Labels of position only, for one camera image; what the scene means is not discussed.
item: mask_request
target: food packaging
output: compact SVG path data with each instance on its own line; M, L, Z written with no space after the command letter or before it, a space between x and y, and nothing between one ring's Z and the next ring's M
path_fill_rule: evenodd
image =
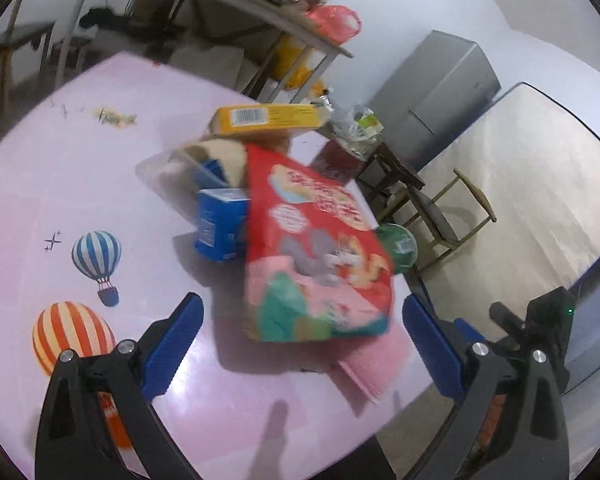
M248 205L243 189L200 190L196 251L215 262L244 256Z
M382 133L384 126L376 115L362 105L348 110L337 108L331 115L334 133L349 142L363 142Z
M391 259L354 196L284 155L247 152L248 335L289 342L384 333Z
M211 119L212 137L241 141L285 140L324 123L313 105L253 104L224 106Z
M245 185L247 153L242 143L235 140L192 142L179 147L174 158L189 165L190 174L199 189Z

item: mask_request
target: plastic bag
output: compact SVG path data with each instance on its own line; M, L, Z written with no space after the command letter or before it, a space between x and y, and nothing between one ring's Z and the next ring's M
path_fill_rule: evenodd
M342 5L319 6L306 15L317 23L316 32L339 45L355 38L362 30L360 17Z
M296 40L293 36L286 35L280 42L280 46L276 50L277 61L273 67L272 77L276 81L282 81L285 74L291 68L293 63L296 62L298 56L302 54L305 45L300 41ZM305 63L294 70L291 78L285 84L285 90L292 90L294 88L300 88L304 82L309 79L314 68L320 63L320 55L314 50L308 56ZM324 82L322 78L312 87L310 94L320 95L324 91Z
M355 198L285 155L247 150L247 334L289 342L384 333L392 263Z
M335 109L331 114L331 123L333 132L350 142L369 140L384 130L373 111L363 105Z

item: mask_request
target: blue gripper pad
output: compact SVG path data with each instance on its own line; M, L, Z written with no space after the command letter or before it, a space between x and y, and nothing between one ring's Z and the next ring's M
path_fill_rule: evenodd
M413 294L402 305L402 322L440 395L455 402L464 399L462 361L431 314Z
M464 334L467 341L471 344L481 342L484 343L487 341L484 336L478 332L473 326L468 324L464 319L459 317L454 321L454 325L460 329L460 332Z
M193 343L204 319L204 307L197 294L189 293L169 318L170 325L149 354L142 371L142 396L147 402L164 394L182 359Z

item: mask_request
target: barcode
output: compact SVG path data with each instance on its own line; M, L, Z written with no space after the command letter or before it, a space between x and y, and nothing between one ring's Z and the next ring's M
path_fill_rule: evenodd
M231 110L231 126L255 126L267 124L269 113L266 108L240 108Z

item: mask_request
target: yellow bag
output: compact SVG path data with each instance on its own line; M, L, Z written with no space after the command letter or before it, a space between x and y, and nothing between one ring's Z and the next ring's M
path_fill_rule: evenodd
M304 50L304 44L300 43L293 36L286 35L282 41L280 42L280 46L276 50L277 55L277 63L273 68L273 79L276 81L282 81L282 78L291 68L293 63L296 62L298 56L302 54ZM309 68L305 61L301 66L294 70L291 78L285 84L285 90L292 90L294 88L300 88L309 76L312 74L313 69ZM312 86L310 95L318 96L322 95L324 92L324 81L322 78L318 79L315 84Z

